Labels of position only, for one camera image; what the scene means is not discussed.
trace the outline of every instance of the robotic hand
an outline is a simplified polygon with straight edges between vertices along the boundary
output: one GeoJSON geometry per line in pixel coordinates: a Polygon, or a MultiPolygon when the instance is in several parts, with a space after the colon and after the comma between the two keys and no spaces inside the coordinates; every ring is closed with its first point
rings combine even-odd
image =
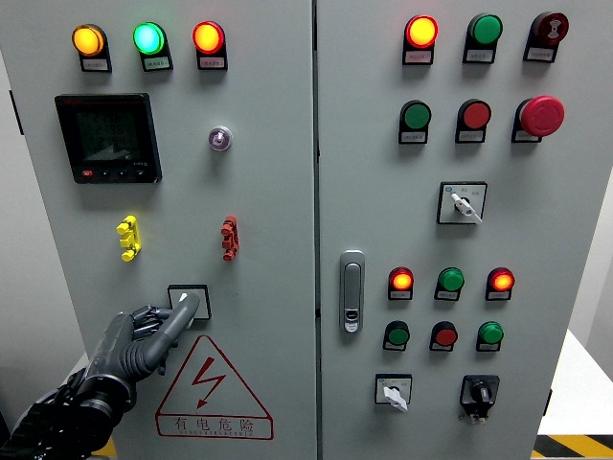
{"type": "Polygon", "coordinates": [[[175,310],[142,307],[108,325],[87,368],[36,402],[0,448],[0,459],[72,460],[104,447],[136,403],[136,383],[166,370],[169,349],[198,310],[184,294],[175,310]]]}

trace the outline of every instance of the red fuse holder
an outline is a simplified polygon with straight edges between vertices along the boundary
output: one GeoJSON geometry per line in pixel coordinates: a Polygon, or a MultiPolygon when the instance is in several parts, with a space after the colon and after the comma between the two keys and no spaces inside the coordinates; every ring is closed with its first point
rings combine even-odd
{"type": "Polygon", "coordinates": [[[237,218],[228,216],[221,225],[221,235],[223,235],[223,247],[226,252],[223,254],[223,260],[226,262],[232,261],[238,254],[238,227],[237,218]]]}

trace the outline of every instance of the electrical hazard warning sign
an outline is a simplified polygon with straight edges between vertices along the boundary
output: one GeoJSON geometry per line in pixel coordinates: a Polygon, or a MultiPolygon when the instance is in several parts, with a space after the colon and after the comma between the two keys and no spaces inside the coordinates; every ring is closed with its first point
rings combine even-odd
{"type": "Polygon", "coordinates": [[[272,417],[207,335],[193,344],[155,413],[160,436],[272,440],[272,417]]]}

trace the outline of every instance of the red indicator light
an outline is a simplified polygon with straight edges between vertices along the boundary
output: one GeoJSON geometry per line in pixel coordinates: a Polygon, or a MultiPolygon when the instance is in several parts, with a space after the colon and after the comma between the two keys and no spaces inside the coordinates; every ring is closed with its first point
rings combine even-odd
{"type": "Polygon", "coordinates": [[[432,16],[415,16],[406,25],[406,39],[415,48],[429,48],[437,39],[439,25],[432,16]]]}
{"type": "Polygon", "coordinates": [[[408,268],[395,268],[390,273],[390,285],[395,290],[409,290],[413,286],[413,273],[408,268]]]}
{"type": "Polygon", "coordinates": [[[213,21],[204,21],[193,28],[193,44],[205,55],[219,51],[225,41],[221,27],[213,21]]]}
{"type": "Polygon", "coordinates": [[[498,292],[510,290],[515,284],[515,277],[507,268],[496,268],[488,276],[489,285],[498,292]]]}
{"type": "Polygon", "coordinates": [[[479,129],[488,124],[491,110],[486,103],[475,102],[465,109],[463,118],[467,127],[479,129]]]}
{"type": "Polygon", "coordinates": [[[442,347],[450,347],[458,340],[458,333],[452,329],[443,329],[437,333],[435,340],[442,347]]]}

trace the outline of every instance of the yellow fuse holder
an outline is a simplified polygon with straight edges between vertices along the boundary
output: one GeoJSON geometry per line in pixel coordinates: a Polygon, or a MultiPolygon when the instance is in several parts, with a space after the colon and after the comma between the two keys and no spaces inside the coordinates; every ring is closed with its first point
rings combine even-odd
{"type": "Polygon", "coordinates": [[[141,252],[141,238],[138,233],[136,218],[132,215],[127,216],[117,226],[117,234],[121,236],[119,246],[125,248],[122,260],[124,262],[131,262],[141,252]]]}

